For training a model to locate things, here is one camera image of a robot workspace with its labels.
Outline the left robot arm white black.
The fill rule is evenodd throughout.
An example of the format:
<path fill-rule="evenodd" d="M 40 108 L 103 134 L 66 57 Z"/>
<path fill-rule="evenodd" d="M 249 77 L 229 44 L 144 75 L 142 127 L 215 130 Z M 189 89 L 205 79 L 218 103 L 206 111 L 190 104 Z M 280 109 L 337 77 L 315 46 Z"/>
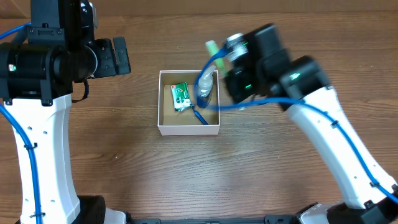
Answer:
<path fill-rule="evenodd" d="M 22 183 L 20 223 L 131 222 L 100 195 L 78 195 L 68 125 L 73 85 L 131 72 L 123 37 L 96 39 L 87 0 L 35 0 L 31 21 L 1 44 L 1 114 L 12 125 Z"/>

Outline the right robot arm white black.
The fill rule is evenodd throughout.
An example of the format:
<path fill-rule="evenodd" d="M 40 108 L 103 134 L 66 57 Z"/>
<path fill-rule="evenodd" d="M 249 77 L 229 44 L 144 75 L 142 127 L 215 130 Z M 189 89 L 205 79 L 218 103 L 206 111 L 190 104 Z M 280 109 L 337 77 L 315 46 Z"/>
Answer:
<path fill-rule="evenodd" d="M 291 59 L 273 24 L 225 40 L 232 69 L 225 83 L 234 104 L 249 97 L 280 105 L 305 133 L 336 180 L 342 200 L 316 203 L 293 223 L 391 223 L 397 182 L 373 158 L 343 111 L 336 90 L 311 56 Z"/>

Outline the clear pump dispenser bottle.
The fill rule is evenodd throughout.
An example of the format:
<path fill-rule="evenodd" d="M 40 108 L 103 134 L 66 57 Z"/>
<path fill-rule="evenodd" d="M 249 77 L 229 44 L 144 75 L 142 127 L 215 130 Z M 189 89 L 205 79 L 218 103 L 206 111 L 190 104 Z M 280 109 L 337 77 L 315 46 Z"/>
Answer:
<path fill-rule="evenodd" d="M 210 102 L 211 91 L 213 88 L 213 73 L 216 70 L 215 65 L 208 67 L 198 79 L 196 87 L 197 106 L 205 108 Z"/>

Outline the green soap bar package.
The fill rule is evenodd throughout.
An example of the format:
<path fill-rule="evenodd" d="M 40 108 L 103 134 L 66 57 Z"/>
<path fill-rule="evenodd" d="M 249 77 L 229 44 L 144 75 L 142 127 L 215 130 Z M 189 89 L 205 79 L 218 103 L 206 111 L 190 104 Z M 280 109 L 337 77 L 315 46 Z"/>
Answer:
<path fill-rule="evenodd" d="M 191 107 L 192 102 L 186 82 L 178 83 L 170 86 L 175 111 L 183 111 Z"/>

